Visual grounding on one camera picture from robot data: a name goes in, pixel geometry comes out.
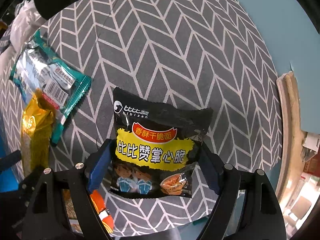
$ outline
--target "cartoon boy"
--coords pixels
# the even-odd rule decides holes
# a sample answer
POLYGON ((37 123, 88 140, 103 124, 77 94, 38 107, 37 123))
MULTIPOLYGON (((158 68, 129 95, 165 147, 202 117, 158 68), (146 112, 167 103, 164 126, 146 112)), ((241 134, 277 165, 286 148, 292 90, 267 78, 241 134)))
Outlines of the cartoon boy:
POLYGON ((135 169, 132 176, 137 185, 137 191, 140 194, 148 194, 148 192, 152 190, 151 176, 149 174, 135 169))
POLYGON ((131 188, 135 187, 134 181, 130 179, 132 171, 128 167, 117 164, 114 170, 119 176, 117 179, 117 186, 120 187, 121 192, 129 192, 131 188))

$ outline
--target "gray tablecloth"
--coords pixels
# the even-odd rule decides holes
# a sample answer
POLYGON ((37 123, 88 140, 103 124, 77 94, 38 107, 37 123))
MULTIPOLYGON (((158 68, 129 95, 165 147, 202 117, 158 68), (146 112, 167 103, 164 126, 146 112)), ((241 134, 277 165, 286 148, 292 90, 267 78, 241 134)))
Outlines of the gray tablecloth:
MULTIPOLYGON (((112 90, 119 86, 178 108, 212 107, 205 142, 240 170, 269 170, 281 158, 282 120, 277 73, 256 26, 237 0, 80 0, 41 27, 71 66, 93 78, 67 120, 50 165, 83 162, 114 138, 112 90)), ((23 104, 1 80, 2 134, 8 151, 20 147, 23 104)), ((199 167, 193 198, 124 199, 101 192, 115 220, 115 236, 148 234, 208 215, 217 196, 199 167)))

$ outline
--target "barcode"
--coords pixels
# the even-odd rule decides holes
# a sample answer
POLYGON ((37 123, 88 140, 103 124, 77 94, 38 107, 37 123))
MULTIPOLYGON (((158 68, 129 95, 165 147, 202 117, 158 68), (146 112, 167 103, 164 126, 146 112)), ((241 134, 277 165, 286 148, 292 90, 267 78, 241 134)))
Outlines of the barcode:
POLYGON ((44 89, 44 92, 50 96, 54 101, 56 101, 59 105, 64 105, 68 94, 59 87, 54 81, 50 80, 47 86, 44 89))

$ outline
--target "metal screw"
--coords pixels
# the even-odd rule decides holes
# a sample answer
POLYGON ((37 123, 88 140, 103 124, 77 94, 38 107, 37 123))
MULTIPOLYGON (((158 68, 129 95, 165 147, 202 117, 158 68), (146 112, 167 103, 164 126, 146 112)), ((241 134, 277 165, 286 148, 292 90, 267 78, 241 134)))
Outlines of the metal screw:
POLYGON ((264 171, 263 170, 261 170, 261 169, 257 169, 257 173, 259 174, 259 175, 264 175, 264 171))
POLYGON ((230 164, 230 163, 226 163, 224 165, 224 167, 227 169, 227 170, 232 170, 233 169, 233 166, 230 164))
POLYGON ((51 172, 51 169, 50 168, 46 168, 44 169, 43 173, 44 174, 49 174, 51 172))
POLYGON ((83 163, 77 163, 77 164, 76 164, 76 169, 77 169, 77 170, 82 169, 83 166, 84 166, 83 163))

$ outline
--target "teal snack package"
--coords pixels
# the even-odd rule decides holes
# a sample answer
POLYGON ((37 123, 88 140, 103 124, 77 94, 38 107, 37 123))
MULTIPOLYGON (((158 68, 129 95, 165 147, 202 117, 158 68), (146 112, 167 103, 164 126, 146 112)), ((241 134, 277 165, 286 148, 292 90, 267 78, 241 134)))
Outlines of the teal snack package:
POLYGON ((39 94, 54 109, 56 123, 51 143, 57 144, 63 125, 71 110, 90 88, 91 78, 70 68, 48 47, 36 31, 26 44, 10 73, 28 104, 33 94, 39 94))

